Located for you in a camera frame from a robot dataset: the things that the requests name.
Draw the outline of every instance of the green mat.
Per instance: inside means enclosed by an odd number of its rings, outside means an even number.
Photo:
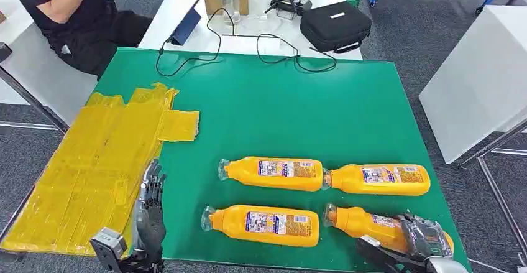
[[[169,72],[183,57],[196,54],[167,51],[160,68]],[[135,88],[159,81],[181,91],[175,109],[201,111],[194,142],[163,146],[160,161],[168,175],[164,258],[378,272],[355,253],[355,240],[335,228],[322,226],[316,247],[295,248],[205,233],[200,226],[206,205],[281,206],[313,210],[321,217],[325,204],[333,202],[387,215],[409,210],[437,220],[454,240],[454,259],[470,270],[394,64],[339,61],[331,72],[309,74],[299,72],[292,61],[266,65],[253,55],[225,54],[213,63],[192,62],[177,76],[164,78],[154,69],[156,57],[154,50],[119,49],[95,91],[121,94],[127,101]],[[306,67],[328,64],[325,59],[302,61]],[[250,155],[313,158],[329,169],[350,163],[416,163],[426,167],[432,185],[421,197],[395,197],[336,189],[278,190],[218,180],[220,159]]]

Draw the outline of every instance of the plastic bottle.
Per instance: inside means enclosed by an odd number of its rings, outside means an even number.
[[[415,164],[350,164],[330,170],[324,184],[346,193],[423,195],[430,189],[430,178]]]
[[[232,178],[245,185],[316,191],[325,189],[322,163],[312,159],[245,157],[238,161],[222,159],[220,180]]]
[[[246,205],[215,210],[207,206],[201,228],[215,229],[234,239],[311,247],[318,243],[319,223],[312,211]]]
[[[240,0],[221,0],[223,21],[227,25],[236,25],[240,21]]]
[[[324,210],[324,225],[341,229],[353,238],[371,236],[381,243],[381,246],[400,253],[407,253],[407,243],[401,223],[398,219],[366,213],[357,206],[353,208],[337,208],[332,203]],[[454,242],[445,233],[452,253]]]

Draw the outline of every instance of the gray carpet floor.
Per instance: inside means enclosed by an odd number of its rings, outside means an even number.
[[[119,9],[131,9],[153,17],[162,0],[116,0]],[[520,251],[512,232],[476,163],[466,169],[446,165],[430,129],[418,95],[457,41],[474,21],[474,10],[483,0],[377,0],[359,8],[373,20],[372,33],[363,43],[367,60],[395,62],[403,86],[423,135],[441,188],[451,209],[470,258],[507,272],[516,272]],[[504,4],[506,0],[495,0]],[[0,104],[0,121],[41,123],[39,115],[26,106]],[[496,138],[493,134],[486,141]],[[20,201],[36,181],[60,142],[53,131],[0,129],[0,228],[8,222]],[[510,143],[527,148],[527,136]],[[523,231],[527,230],[527,159],[492,154],[487,157],[503,195]],[[474,272],[495,272],[473,264]],[[233,267],[168,261],[167,272],[278,272],[286,270]],[[0,272],[104,272],[90,257],[28,254],[14,263],[1,263]]]

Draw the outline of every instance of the bottle cap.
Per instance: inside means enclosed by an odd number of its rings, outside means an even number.
[[[227,159],[221,159],[218,164],[218,178],[220,181],[225,181],[229,178],[229,175],[227,173],[227,169],[225,168],[227,165],[229,165],[231,161],[228,161]]]
[[[337,225],[337,207],[332,203],[328,203],[324,209],[323,218],[325,227]]]
[[[331,171],[322,168],[322,187],[320,189],[326,190],[331,188],[333,185],[332,178],[331,178]]]
[[[210,215],[214,214],[216,210],[210,206],[207,206],[201,214],[201,228],[203,231],[210,231],[213,228],[213,222]]]

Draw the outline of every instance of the black cable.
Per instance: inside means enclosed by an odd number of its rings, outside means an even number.
[[[225,11],[225,13],[227,13],[227,16],[229,16],[229,20],[231,20],[231,24],[232,24],[232,35],[234,35],[234,21],[232,20],[232,17],[231,15],[229,14],[229,12],[227,10],[225,10],[224,8],[220,7],[219,9],[215,10],[215,12],[212,14],[211,18],[209,19],[209,21],[207,21],[207,28],[213,32],[219,39],[219,43],[218,43],[218,50],[216,51],[216,54],[214,55],[213,58],[199,58],[199,57],[191,57],[191,58],[187,58],[180,66],[179,68],[177,68],[177,70],[175,70],[172,74],[163,74],[160,70],[159,70],[159,60],[161,59],[161,56],[163,55],[165,49],[164,49],[164,46],[166,43],[168,43],[170,41],[170,39],[172,38],[172,35],[170,35],[168,37],[168,39],[166,41],[163,42],[163,45],[161,45],[161,48],[159,48],[159,54],[157,55],[157,61],[155,62],[155,69],[157,71],[157,73],[161,76],[164,76],[164,77],[172,77],[174,75],[176,75],[180,70],[181,68],[183,68],[183,66],[185,66],[186,63],[190,62],[191,60],[201,60],[202,62],[212,62],[213,60],[217,59],[218,58],[218,54],[219,54],[219,49],[221,47],[221,36],[213,31],[209,24],[211,23],[211,20],[213,19],[213,17],[216,15],[216,13],[218,13],[220,10],[223,10]]]
[[[260,50],[259,50],[259,47],[258,47],[258,41],[260,40],[260,37],[275,37],[275,38],[278,38],[278,39],[282,40],[284,43],[286,43],[287,45],[289,45],[295,51],[295,54],[287,56],[287,57],[280,58],[278,60],[273,60],[273,61],[264,60],[262,58],[261,54],[260,54]],[[337,67],[337,60],[334,57],[332,57],[331,55],[329,55],[329,54],[327,54],[325,52],[320,52],[320,51],[316,50],[313,47],[310,47],[309,49],[311,49],[313,51],[316,51],[318,53],[321,53],[321,54],[331,58],[333,60],[333,64],[328,66],[328,67],[326,67],[326,68],[324,68],[324,69],[308,69],[308,68],[306,68],[306,67],[304,67],[304,66],[302,66],[300,64],[300,61],[299,61],[300,54],[298,54],[298,49],[295,46],[292,46],[291,43],[289,43],[286,40],[282,39],[281,37],[279,37],[277,35],[273,35],[273,34],[260,34],[256,38],[256,54],[258,55],[258,58],[264,63],[275,64],[275,63],[280,63],[280,62],[283,62],[284,60],[288,60],[288,59],[292,58],[295,61],[295,65],[298,65],[302,70],[304,70],[306,72],[310,72],[310,73],[321,73],[321,72],[331,71],[331,70],[333,70],[333,69],[335,69]]]

